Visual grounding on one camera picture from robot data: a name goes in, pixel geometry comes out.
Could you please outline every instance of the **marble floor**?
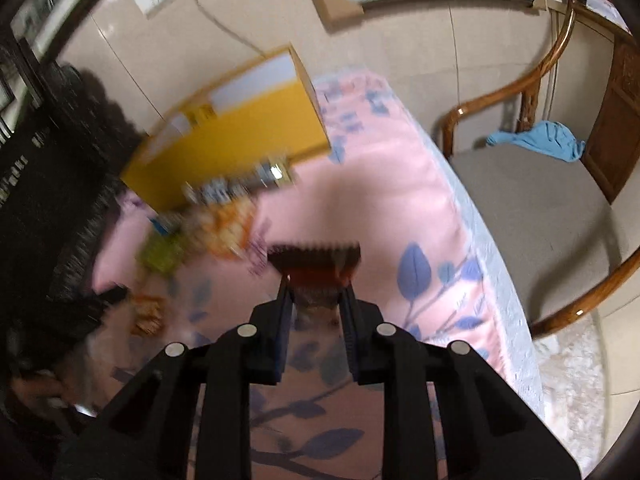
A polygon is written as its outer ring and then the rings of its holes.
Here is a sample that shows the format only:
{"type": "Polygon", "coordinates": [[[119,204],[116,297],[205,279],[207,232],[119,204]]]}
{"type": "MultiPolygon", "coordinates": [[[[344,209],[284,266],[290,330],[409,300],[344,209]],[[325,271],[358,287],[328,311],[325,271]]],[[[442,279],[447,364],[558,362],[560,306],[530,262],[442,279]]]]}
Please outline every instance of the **marble floor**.
{"type": "Polygon", "coordinates": [[[586,316],[534,342],[545,399],[545,422],[580,466],[582,477],[604,446],[605,370],[601,337],[586,316]]]}

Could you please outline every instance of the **silver screw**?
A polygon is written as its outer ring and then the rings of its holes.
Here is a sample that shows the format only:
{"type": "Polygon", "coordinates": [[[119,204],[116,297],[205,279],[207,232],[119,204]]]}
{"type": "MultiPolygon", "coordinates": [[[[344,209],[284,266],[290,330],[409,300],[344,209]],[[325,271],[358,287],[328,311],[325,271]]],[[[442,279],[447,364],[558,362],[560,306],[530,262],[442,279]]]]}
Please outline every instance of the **silver screw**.
{"type": "Polygon", "coordinates": [[[184,345],[182,343],[169,343],[164,348],[164,353],[169,357],[178,357],[178,355],[182,355],[184,352],[184,345]]]}
{"type": "Polygon", "coordinates": [[[238,335],[240,337],[253,337],[258,333],[258,329],[255,325],[251,323],[245,323],[244,325],[240,325],[238,327],[238,335]]]}
{"type": "Polygon", "coordinates": [[[380,335],[389,337],[396,333],[396,327],[391,323],[380,323],[376,327],[376,332],[378,332],[380,335]]]}
{"type": "Polygon", "coordinates": [[[464,341],[454,341],[451,343],[451,349],[458,355],[467,355],[471,350],[471,346],[464,341]]]}

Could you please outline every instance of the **light blue fabric edge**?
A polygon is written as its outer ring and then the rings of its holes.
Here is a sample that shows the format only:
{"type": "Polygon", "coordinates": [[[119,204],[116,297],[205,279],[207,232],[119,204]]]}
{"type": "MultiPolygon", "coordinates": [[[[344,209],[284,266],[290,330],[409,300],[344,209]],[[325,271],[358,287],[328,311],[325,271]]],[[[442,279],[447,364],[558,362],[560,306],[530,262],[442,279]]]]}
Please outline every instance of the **light blue fabric edge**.
{"type": "MultiPolygon", "coordinates": [[[[345,75],[361,70],[367,70],[367,68],[362,65],[349,66],[338,72],[314,78],[313,85],[317,87],[331,79],[344,77],[345,75]]],[[[395,99],[402,105],[402,108],[404,108],[402,101],[396,96],[388,83],[387,86],[395,99]]],[[[527,327],[524,311],[513,286],[513,282],[511,281],[509,271],[504,264],[502,256],[500,256],[498,247],[489,229],[486,227],[480,212],[474,205],[468,192],[466,192],[462,182],[460,182],[460,179],[454,173],[440,149],[424,131],[423,127],[415,120],[409,110],[404,108],[404,111],[420,133],[425,147],[439,163],[453,192],[455,205],[460,211],[463,222],[471,234],[471,239],[474,241],[478,257],[485,266],[493,285],[498,315],[502,321],[502,337],[509,351],[511,362],[511,369],[508,370],[511,376],[511,386],[520,398],[527,403],[530,409],[532,409],[541,420],[544,420],[542,379],[540,378],[538,361],[531,334],[527,327]]]]}

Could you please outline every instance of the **wooden chair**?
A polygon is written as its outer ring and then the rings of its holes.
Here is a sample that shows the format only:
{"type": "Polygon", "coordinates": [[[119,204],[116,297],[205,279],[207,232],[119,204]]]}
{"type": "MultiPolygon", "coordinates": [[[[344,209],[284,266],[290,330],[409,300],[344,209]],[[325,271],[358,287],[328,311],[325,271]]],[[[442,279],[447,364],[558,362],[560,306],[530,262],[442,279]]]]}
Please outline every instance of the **wooden chair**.
{"type": "Polygon", "coordinates": [[[640,248],[621,263],[610,203],[640,155],[640,55],[616,40],[609,85],[582,164],[510,144],[453,155],[466,116],[522,95],[516,131],[534,123],[542,77],[558,62],[587,9],[569,0],[558,39],[544,59],[509,85],[462,103],[443,120],[444,155],[478,207],[510,272],[534,337],[597,307],[640,267],[640,248]]]}

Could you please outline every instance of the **blue cloth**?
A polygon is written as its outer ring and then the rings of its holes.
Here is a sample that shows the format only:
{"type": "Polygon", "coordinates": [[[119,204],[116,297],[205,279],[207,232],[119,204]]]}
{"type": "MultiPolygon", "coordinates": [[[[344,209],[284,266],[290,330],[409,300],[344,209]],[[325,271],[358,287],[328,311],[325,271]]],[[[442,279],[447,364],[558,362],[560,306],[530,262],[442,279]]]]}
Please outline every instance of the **blue cloth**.
{"type": "Polygon", "coordinates": [[[567,162],[578,160],[584,151],[583,140],[576,140],[574,134],[564,124],[550,121],[541,121],[528,132],[520,134],[495,132],[486,140],[488,146],[505,142],[567,162]]]}

